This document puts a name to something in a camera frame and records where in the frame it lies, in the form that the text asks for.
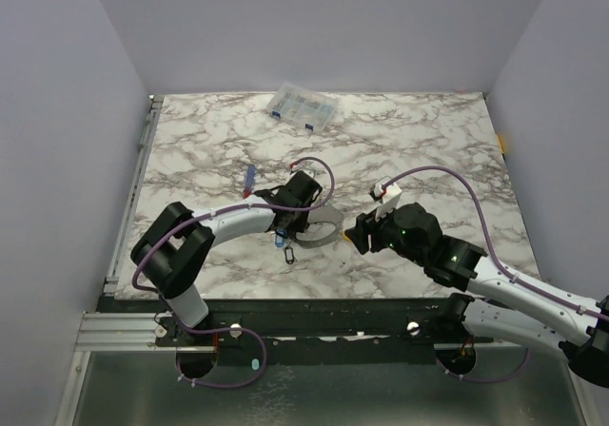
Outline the blue key tag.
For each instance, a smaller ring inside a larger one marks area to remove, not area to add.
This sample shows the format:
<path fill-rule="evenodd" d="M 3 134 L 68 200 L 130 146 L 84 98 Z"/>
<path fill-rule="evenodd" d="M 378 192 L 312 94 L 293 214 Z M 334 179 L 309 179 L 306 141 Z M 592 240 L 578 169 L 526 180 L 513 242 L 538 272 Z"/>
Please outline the blue key tag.
<path fill-rule="evenodd" d="M 284 248 L 286 245 L 286 234 L 284 231 L 276 231 L 275 232 L 275 246 L 277 248 Z"/>

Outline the black key tag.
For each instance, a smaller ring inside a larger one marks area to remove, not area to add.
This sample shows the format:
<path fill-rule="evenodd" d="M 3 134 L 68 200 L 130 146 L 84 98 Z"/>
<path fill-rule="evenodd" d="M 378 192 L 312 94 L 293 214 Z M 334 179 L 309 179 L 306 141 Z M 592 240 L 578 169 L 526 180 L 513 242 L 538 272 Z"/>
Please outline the black key tag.
<path fill-rule="evenodd" d="M 294 252 L 291 247 L 287 246 L 284 248 L 284 256 L 287 264 L 293 264 L 295 262 Z"/>

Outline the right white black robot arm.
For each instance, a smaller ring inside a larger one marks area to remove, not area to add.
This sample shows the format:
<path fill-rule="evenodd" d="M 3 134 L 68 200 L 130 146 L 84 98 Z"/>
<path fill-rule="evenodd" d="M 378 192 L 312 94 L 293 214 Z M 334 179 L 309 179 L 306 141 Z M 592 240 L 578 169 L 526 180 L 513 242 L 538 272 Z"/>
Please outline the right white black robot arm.
<path fill-rule="evenodd" d="M 390 249 L 434 282 L 465 293 L 463 311 L 437 318 L 444 339 L 470 334 L 537 348 L 564 358 L 580 378 L 607 387 L 607 300 L 559 289 L 493 260 L 475 244 L 443 234 L 438 219 L 418 203 L 382 216 L 361 214 L 345 235 L 361 254 Z"/>

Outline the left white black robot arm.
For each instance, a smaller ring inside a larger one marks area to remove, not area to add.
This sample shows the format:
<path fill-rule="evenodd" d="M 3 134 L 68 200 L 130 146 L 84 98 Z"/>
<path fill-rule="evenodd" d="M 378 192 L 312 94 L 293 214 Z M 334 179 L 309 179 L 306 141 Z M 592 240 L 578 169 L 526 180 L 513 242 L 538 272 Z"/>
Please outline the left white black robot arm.
<path fill-rule="evenodd" d="M 130 259 L 143 267 L 140 272 L 179 319 L 177 333 L 185 342 L 196 345 L 209 336 L 209 309 L 195 286 L 209 251 L 249 234 L 303 230 L 308 208 L 322 191 L 317 181 L 298 171 L 284 185 L 258 190 L 200 217 L 180 202 L 165 207 L 135 243 Z"/>

